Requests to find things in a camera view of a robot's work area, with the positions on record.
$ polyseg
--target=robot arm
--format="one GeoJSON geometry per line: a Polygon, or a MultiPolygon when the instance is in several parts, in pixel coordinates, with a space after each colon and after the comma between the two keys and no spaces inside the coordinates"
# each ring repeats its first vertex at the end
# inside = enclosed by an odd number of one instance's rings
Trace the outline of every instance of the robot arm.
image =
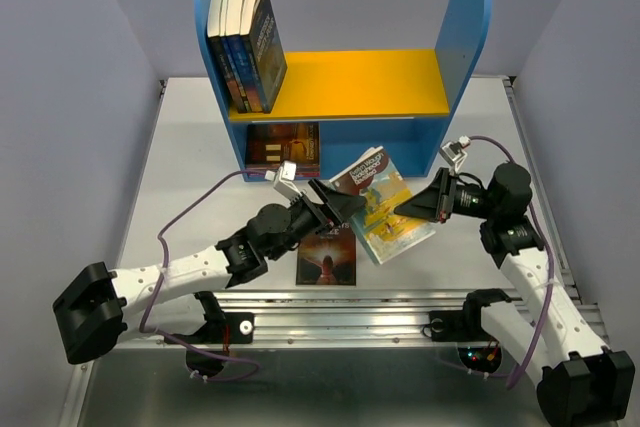
{"type": "Polygon", "coordinates": [[[460,168],[467,145],[469,138],[463,137],[443,146],[440,153],[451,168],[441,168],[431,185],[395,213],[440,223],[454,213],[483,219],[480,239],[485,251],[534,319],[544,324],[526,359],[534,328],[504,292],[490,289],[470,293],[461,311],[430,312],[432,340],[466,342],[487,335],[497,339],[516,362],[527,364],[540,408],[554,427],[624,418],[635,374],[633,361],[624,351],[611,351],[582,318],[563,285],[549,276],[553,259],[525,215],[533,196],[529,173],[510,161],[496,168],[486,189],[480,182],[463,182],[460,168]]]}
{"type": "MultiPolygon", "coordinates": [[[[160,273],[164,284],[154,313],[165,314],[163,329],[175,328],[170,331],[193,341],[208,331],[218,332],[228,319],[213,291],[252,281],[267,272],[265,258],[279,259],[306,235],[327,231],[364,207],[364,198],[336,192],[316,179],[309,185],[321,203],[312,202],[293,184],[295,171],[295,164],[285,162],[277,173],[267,174],[274,188],[289,199],[289,207],[265,205],[231,237],[173,260],[167,269],[161,264],[112,271],[104,263],[85,267],[53,304],[69,363],[94,360],[118,342],[148,335],[137,326],[160,273]]],[[[242,319],[238,327],[244,328],[242,319]]]]}

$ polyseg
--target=blue bookshelf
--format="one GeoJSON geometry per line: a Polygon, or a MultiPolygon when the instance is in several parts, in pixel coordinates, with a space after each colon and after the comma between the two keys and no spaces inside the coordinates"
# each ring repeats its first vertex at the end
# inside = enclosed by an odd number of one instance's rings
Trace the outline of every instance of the blue bookshelf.
{"type": "MultiPolygon", "coordinates": [[[[435,82],[433,78],[425,79],[425,85],[435,85],[444,91],[442,98],[446,97],[446,100],[443,100],[443,108],[420,109],[420,106],[409,106],[406,112],[400,108],[396,113],[396,107],[385,109],[385,106],[376,106],[375,112],[383,111],[387,115],[345,112],[344,117],[335,118],[332,114],[332,118],[326,118],[324,112],[307,112],[300,117],[288,118],[285,108],[278,110],[277,101],[273,116],[253,114],[245,121],[243,115],[235,114],[209,50],[206,24],[210,1],[194,0],[196,35],[239,167],[244,168],[246,132],[252,122],[318,121],[323,179],[332,177],[354,162],[366,149],[378,145],[387,149],[403,176],[427,175],[482,53],[491,20],[491,0],[449,0],[435,49],[432,49],[437,65],[430,70],[425,69],[433,72],[429,75],[437,76],[435,82]]],[[[245,180],[260,181],[246,176],[245,180]]]]}

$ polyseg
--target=brown book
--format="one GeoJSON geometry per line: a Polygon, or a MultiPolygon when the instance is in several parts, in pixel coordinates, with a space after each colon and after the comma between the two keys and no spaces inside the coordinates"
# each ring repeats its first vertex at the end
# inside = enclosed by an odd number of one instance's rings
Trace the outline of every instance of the brown book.
{"type": "Polygon", "coordinates": [[[298,247],[297,285],[356,285],[356,236],[348,223],[298,247]]]}
{"type": "Polygon", "coordinates": [[[251,124],[247,127],[247,168],[270,169],[285,160],[298,164],[300,171],[319,172],[320,125],[317,122],[251,124]]]}

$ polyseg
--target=book on shelf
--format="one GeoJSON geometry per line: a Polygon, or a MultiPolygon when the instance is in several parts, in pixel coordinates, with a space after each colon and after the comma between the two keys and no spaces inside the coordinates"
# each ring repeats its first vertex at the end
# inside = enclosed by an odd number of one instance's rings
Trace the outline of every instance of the book on shelf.
{"type": "Polygon", "coordinates": [[[302,239],[296,284],[356,285],[356,237],[348,222],[302,239]]]}
{"type": "Polygon", "coordinates": [[[271,0],[211,0],[207,36],[238,112],[271,112],[287,71],[271,0]]]}
{"type": "Polygon", "coordinates": [[[246,95],[240,92],[235,64],[230,61],[229,47],[224,38],[224,25],[227,18],[227,0],[211,0],[207,20],[207,37],[213,51],[213,57],[224,78],[229,95],[238,112],[247,112],[246,95]]]}
{"type": "Polygon", "coordinates": [[[282,162],[297,164],[300,177],[320,176],[320,124],[318,122],[250,124],[247,126],[245,167],[277,170],[282,162]]]}
{"type": "Polygon", "coordinates": [[[365,197],[365,208],[349,222],[375,264],[388,261],[435,233],[425,220],[393,213],[412,194],[383,147],[367,150],[330,184],[339,192],[365,197]]]}

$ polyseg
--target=bookshelf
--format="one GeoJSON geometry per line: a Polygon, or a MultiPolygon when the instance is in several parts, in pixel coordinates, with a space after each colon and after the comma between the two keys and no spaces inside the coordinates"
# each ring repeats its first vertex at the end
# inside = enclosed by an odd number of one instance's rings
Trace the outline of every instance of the bookshelf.
{"type": "Polygon", "coordinates": [[[238,165],[244,168],[249,124],[318,121],[322,179],[377,145],[403,176],[427,175],[491,19],[491,0],[449,0],[433,49],[289,52],[273,111],[238,114],[206,38],[210,1],[194,0],[196,36],[238,165]]]}

